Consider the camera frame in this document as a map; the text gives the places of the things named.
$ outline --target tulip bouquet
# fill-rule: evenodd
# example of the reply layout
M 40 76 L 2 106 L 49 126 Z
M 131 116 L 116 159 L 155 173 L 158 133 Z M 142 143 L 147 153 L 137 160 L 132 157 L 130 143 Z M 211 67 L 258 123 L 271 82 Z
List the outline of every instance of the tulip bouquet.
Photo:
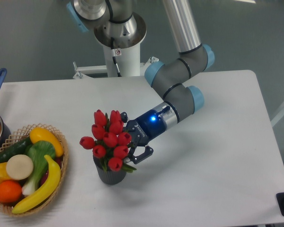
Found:
M 94 158 L 99 159 L 105 172 L 124 170 L 132 173 L 136 168 L 124 162 L 129 148 L 132 147 L 132 137 L 124 131 L 124 122 L 119 111 L 112 110 L 108 118 L 107 113 L 97 110 L 94 112 L 94 118 L 95 124 L 91 126 L 91 132 L 96 140 L 84 136 L 80 140 L 80 145 L 84 149 L 92 149 Z

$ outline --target yellow banana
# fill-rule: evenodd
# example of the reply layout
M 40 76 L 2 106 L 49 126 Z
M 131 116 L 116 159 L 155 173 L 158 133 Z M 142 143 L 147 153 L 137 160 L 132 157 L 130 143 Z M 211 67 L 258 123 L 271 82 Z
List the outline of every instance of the yellow banana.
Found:
M 13 214 L 21 214 L 34 208 L 46 200 L 57 188 L 61 178 L 60 167 L 49 155 L 44 155 L 44 158 L 48 162 L 48 177 L 45 183 L 33 194 L 27 196 L 17 203 L 14 209 L 11 211 Z

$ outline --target cable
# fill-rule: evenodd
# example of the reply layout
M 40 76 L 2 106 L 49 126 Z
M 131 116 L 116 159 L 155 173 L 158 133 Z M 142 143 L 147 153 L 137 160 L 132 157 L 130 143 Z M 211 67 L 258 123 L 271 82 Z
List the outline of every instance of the cable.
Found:
M 111 50 L 114 49 L 114 40 L 115 39 L 113 37 L 110 38 L 110 49 Z M 118 77 L 121 77 L 121 73 L 120 73 L 120 70 L 119 70 L 119 66 L 118 66 L 118 63 L 117 63 L 117 59 L 116 59 L 115 53 L 113 54 L 113 62 L 115 64 L 115 69 L 117 71 Z

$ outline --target red tulip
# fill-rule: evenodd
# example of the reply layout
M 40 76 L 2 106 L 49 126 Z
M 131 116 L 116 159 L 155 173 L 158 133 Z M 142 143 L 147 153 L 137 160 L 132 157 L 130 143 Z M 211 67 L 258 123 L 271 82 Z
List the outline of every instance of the red tulip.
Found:
M 127 145 L 132 141 L 132 136 L 128 132 L 122 132 L 118 136 L 119 145 Z
M 102 126 L 98 125 L 98 124 L 93 124 L 91 126 L 91 132 L 93 133 L 94 137 L 97 140 L 102 140 L 103 136 L 104 136 L 104 133 L 105 133 L 105 129 Z
M 112 157 L 109 161 L 108 161 L 108 167 L 112 170 L 112 171 L 119 171 L 121 169 L 123 165 L 123 162 L 121 159 L 117 158 L 117 157 Z
M 111 132 L 105 132 L 103 136 L 103 140 L 109 148 L 115 147 L 118 143 L 117 136 Z
M 94 112 L 94 117 L 95 124 L 98 124 L 100 126 L 105 126 L 107 124 L 107 119 L 101 110 L 97 110 L 97 112 Z
M 112 112 L 110 113 L 110 123 L 114 123 L 114 122 L 118 122 L 121 120 L 121 115 L 119 113 L 119 111 L 115 111 L 115 110 L 112 110 Z
M 119 135 L 123 131 L 123 121 L 117 121 L 110 125 L 109 132 L 112 132 L 113 134 Z
M 119 159 L 123 159 L 128 154 L 127 146 L 118 146 L 114 149 L 114 157 L 118 157 Z
M 83 146 L 83 148 L 86 150 L 93 149 L 93 147 L 95 146 L 94 138 L 89 136 L 84 136 L 80 140 L 80 145 Z
M 106 155 L 106 150 L 102 145 L 96 145 L 93 148 L 93 155 L 97 158 L 102 158 Z

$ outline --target bok choy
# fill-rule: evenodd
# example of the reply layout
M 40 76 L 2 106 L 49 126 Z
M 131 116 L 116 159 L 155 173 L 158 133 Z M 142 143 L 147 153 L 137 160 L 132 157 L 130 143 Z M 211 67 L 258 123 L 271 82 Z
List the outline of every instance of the bok choy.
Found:
M 27 181 L 22 187 L 22 194 L 28 196 L 34 193 L 39 186 L 39 182 L 42 176 L 48 170 L 48 163 L 44 158 L 44 155 L 49 155 L 52 159 L 55 159 L 55 148 L 47 141 L 39 141 L 35 143 L 25 155 L 29 156 L 34 164 L 34 170 L 28 177 Z

